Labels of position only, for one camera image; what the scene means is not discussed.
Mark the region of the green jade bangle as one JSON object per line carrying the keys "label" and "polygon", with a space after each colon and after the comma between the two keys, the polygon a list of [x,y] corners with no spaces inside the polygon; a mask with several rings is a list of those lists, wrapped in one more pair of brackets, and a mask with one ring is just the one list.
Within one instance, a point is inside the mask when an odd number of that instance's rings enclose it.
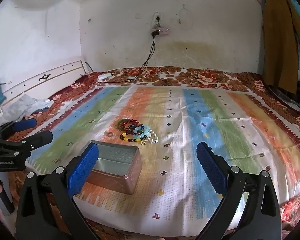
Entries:
{"label": "green jade bangle", "polygon": [[121,119],[120,121],[118,121],[117,123],[117,128],[121,131],[125,131],[125,125],[126,123],[130,122],[130,119]]}

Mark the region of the grey crumpled cloth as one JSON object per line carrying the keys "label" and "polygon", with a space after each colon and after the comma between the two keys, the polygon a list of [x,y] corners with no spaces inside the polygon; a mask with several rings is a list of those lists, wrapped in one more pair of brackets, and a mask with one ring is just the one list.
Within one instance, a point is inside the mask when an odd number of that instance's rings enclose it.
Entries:
{"label": "grey crumpled cloth", "polygon": [[32,114],[45,112],[53,103],[54,101],[50,99],[39,100],[25,94],[4,110],[0,124],[10,121],[21,121]]}

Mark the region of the floral brown bedspread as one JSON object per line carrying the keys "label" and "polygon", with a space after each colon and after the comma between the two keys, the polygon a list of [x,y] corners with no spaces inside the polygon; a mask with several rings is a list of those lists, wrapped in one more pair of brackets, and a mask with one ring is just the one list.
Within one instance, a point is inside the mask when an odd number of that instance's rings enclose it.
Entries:
{"label": "floral brown bedspread", "polygon": [[[50,96],[48,99],[54,101],[50,109],[33,115],[37,120],[37,126],[15,134],[11,137],[11,140],[18,141],[36,132],[50,131],[49,129],[41,129],[41,126],[46,121],[55,118],[59,112],[67,110],[72,102],[80,99],[93,89],[110,86],[129,87],[134,85],[145,87],[181,87],[186,89],[222,89],[229,92],[252,93],[266,107],[300,129],[300,111],[293,109],[282,99],[279,99],[258,74],[249,72],[235,74],[210,69],[185,69],[180,67],[127,68],[113,70],[111,73],[112,76],[108,82],[100,82],[98,80],[98,72],[86,74],[70,86]],[[284,203],[279,203],[279,206],[282,238],[287,239],[291,233],[296,232],[300,224],[300,194]],[[155,239],[159,237],[115,229],[97,223],[89,218],[87,219],[101,239]],[[164,238],[194,239],[195,237],[196,235]]]}

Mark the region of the white headboard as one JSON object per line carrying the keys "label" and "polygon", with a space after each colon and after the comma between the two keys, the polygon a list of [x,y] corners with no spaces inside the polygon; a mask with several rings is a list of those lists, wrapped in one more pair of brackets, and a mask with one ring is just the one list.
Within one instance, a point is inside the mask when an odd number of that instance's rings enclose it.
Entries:
{"label": "white headboard", "polygon": [[28,95],[35,99],[48,99],[61,89],[70,86],[80,77],[90,72],[83,59],[71,61],[59,67],[35,75],[9,88],[3,88],[6,100],[0,105],[0,122],[4,111],[21,96]]}

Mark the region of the silver metal tin box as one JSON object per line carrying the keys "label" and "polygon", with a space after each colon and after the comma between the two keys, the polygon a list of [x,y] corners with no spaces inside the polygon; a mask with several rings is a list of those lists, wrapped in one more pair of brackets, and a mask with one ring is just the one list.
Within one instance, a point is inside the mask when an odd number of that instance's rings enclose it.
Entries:
{"label": "silver metal tin box", "polygon": [[111,191],[133,194],[142,169],[139,148],[96,140],[90,142],[98,148],[98,159],[87,182]]}

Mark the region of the white charger adapter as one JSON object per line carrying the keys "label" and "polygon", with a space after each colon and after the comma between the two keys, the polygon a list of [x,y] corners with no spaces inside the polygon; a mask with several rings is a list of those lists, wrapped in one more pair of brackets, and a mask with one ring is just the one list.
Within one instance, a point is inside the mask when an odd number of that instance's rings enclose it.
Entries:
{"label": "white charger adapter", "polygon": [[111,77],[111,76],[112,76],[111,73],[106,73],[106,74],[99,75],[99,76],[98,76],[98,79],[99,79],[99,80],[104,80],[104,79],[109,78],[109,77]]}

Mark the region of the striped colourful cloth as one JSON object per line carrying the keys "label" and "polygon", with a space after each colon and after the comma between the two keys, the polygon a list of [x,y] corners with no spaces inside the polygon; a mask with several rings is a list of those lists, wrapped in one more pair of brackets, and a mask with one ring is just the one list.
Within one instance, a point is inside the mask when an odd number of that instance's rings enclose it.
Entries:
{"label": "striped colourful cloth", "polygon": [[149,126],[151,142],[139,146],[142,169],[133,194],[86,183],[75,196],[85,217],[97,223],[150,236],[197,235],[222,199],[197,159],[200,142],[244,172],[269,172],[279,203],[300,194],[300,129],[247,92],[93,89],[41,126],[53,133],[53,141],[28,161],[49,173],[89,140],[125,145],[117,128],[121,119]]}

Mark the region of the hanging brown jacket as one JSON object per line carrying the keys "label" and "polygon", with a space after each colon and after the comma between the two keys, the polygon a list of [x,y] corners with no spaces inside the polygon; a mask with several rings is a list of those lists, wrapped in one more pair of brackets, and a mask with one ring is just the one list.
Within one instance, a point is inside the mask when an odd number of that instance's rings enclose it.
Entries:
{"label": "hanging brown jacket", "polygon": [[296,94],[300,16],[291,0],[266,0],[263,9],[263,39],[265,83]]}

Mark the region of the wall power socket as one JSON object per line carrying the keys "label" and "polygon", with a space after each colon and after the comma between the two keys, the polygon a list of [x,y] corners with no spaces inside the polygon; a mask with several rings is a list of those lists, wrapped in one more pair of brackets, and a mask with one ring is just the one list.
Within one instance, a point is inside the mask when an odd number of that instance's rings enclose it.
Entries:
{"label": "wall power socket", "polygon": [[162,36],[162,35],[168,35],[170,33],[169,28],[155,28],[152,30],[151,35],[152,36]]}

